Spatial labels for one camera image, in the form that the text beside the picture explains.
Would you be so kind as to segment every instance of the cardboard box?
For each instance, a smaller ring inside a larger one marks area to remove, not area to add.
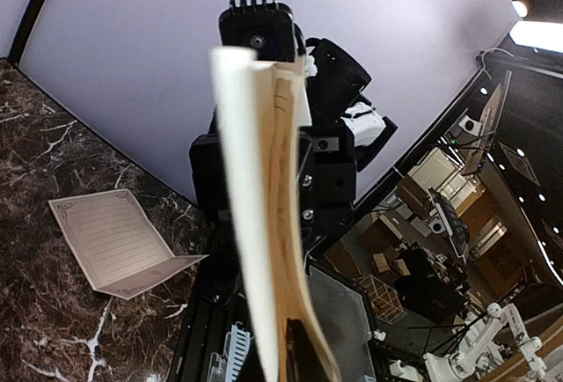
[[[375,269],[379,274],[391,270],[389,263],[387,262],[387,259],[385,259],[385,255],[383,253],[374,254],[372,257]]]
[[[384,256],[388,261],[395,261],[400,256],[400,253],[393,247],[387,247],[384,251]]]
[[[406,266],[405,261],[403,261],[402,259],[399,259],[397,261],[393,261],[391,263],[391,265],[393,266],[393,269],[395,270],[395,272],[397,272],[399,275],[401,275],[401,276],[411,275],[411,272],[408,270],[408,267]]]
[[[325,253],[326,258],[332,263],[339,274],[349,280],[362,276],[362,272],[355,263],[354,257],[344,248],[341,242],[334,244]]]
[[[393,231],[379,219],[360,234],[358,239],[370,254],[383,253],[387,247],[398,247],[401,243]]]
[[[427,191],[409,175],[406,175],[397,185],[395,194],[419,217],[425,217],[432,209],[432,202],[428,198]]]
[[[399,278],[400,276],[396,272],[393,272],[392,270],[388,270],[387,272],[384,272],[377,277],[377,279],[379,279],[383,283],[386,283],[390,287],[393,287],[395,285],[395,282]]]

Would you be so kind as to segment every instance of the dark marble surface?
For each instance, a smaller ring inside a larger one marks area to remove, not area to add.
[[[130,301],[94,292],[47,204],[117,187],[174,253],[201,252],[197,209],[0,61],[0,381],[166,380],[196,268]]]

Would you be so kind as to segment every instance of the black cable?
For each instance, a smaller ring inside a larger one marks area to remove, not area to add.
[[[462,151],[488,151],[488,149],[484,148],[484,147],[471,147],[471,146],[456,146],[456,145],[450,145],[450,144],[439,144],[436,147],[438,148],[442,148],[442,147],[451,147],[452,149],[459,149]]]
[[[471,140],[470,142],[465,142],[465,143],[456,143],[456,146],[469,146],[475,142],[477,142],[478,140],[482,140],[484,138],[487,138],[489,136],[494,136],[496,134],[496,131],[489,131],[488,133],[479,136],[479,137],[475,137],[473,140]]]
[[[305,56],[307,55],[307,48],[305,47],[306,42],[303,36],[303,32],[301,31],[301,28],[299,28],[297,24],[294,24],[293,28],[295,29],[296,32],[297,56]]]
[[[354,118],[354,119],[357,119],[357,118],[360,118],[361,116],[369,115],[369,114],[371,114],[372,112],[373,112],[373,111],[359,112],[359,113],[356,114],[356,115],[351,115],[351,114],[346,114],[346,113],[344,113],[344,114],[342,114],[341,117],[342,117],[342,118],[350,118],[350,119]]]
[[[305,46],[307,48],[316,48],[319,43],[320,43],[320,39],[318,39],[316,37],[310,37],[309,39],[307,39],[305,41]]]

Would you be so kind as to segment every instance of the white plastic part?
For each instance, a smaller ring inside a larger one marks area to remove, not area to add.
[[[429,222],[428,228],[430,228],[430,231],[432,231],[434,234],[441,234],[442,232],[446,231],[446,227],[444,226],[442,219],[440,219],[439,217],[436,217],[431,222]]]
[[[481,135],[481,129],[483,128],[483,125],[479,121],[472,120],[467,115],[464,115],[457,125],[459,125],[459,127],[461,127],[461,129],[466,133],[476,137]]]
[[[423,380],[422,376],[414,367],[408,365],[403,366],[400,360],[393,362],[389,366],[389,371],[391,375],[404,380],[412,380],[413,382],[421,382]]]
[[[498,319],[502,315],[502,307],[497,303],[491,303],[486,308],[487,314],[495,319]]]
[[[475,313],[468,313],[465,324],[472,325],[469,327],[469,331],[465,334],[463,340],[459,343],[459,351],[467,351],[475,340],[477,340],[479,334],[485,329],[486,322],[484,320],[475,321],[476,318],[478,318],[478,316]],[[484,374],[487,374],[503,363],[504,359],[501,354],[501,347],[494,342],[490,342],[475,364],[476,372],[484,372]]]
[[[458,382],[471,376],[475,372],[476,363],[481,355],[507,323],[515,337],[516,345],[530,367],[529,376],[533,378],[545,376],[545,363],[536,355],[542,342],[538,338],[528,336],[516,306],[509,304],[501,308],[498,304],[492,303],[487,307],[487,314],[489,315],[488,322],[466,351],[458,351],[446,357],[437,357],[432,354],[424,356],[432,382]]]
[[[385,333],[384,331],[380,331],[379,329],[376,329],[371,333],[371,336],[373,337],[374,340],[383,342],[387,337],[387,333]]]
[[[358,102],[346,110],[351,118],[342,118],[354,134],[354,146],[368,146],[383,133],[385,121],[372,107]]]
[[[230,326],[226,382],[237,382],[238,374],[250,349],[250,342],[250,332],[238,329],[237,325]]]
[[[303,74],[307,76],[307,67],[309,56],[301,56],[297,58],[297,63],[303,66]],[[309,100],[307,100],[307,89],[305,87],[304,79],[293,79],[291,90],[295,91],[296,95],[296,125],[297,127],[309,127],[313,124],[311,118],[311,110],[309,108]]]
[[[305,77],[315,77],[317,72],[318,68],[315,63],[315,57],[313,55],[305,56]]]

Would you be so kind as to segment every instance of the white paper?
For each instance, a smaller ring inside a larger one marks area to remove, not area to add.
[[[49,201],[94,290],[130,299],[206,256],[176,257],[129,190]]]
[[[308,112],[302,67],[255,62],[245,48],[211,52],[231,214],[267,382],[288,380],[288,320],[303,323],[329,380],[340,381],[303,271],[296,188],[296,125]]]

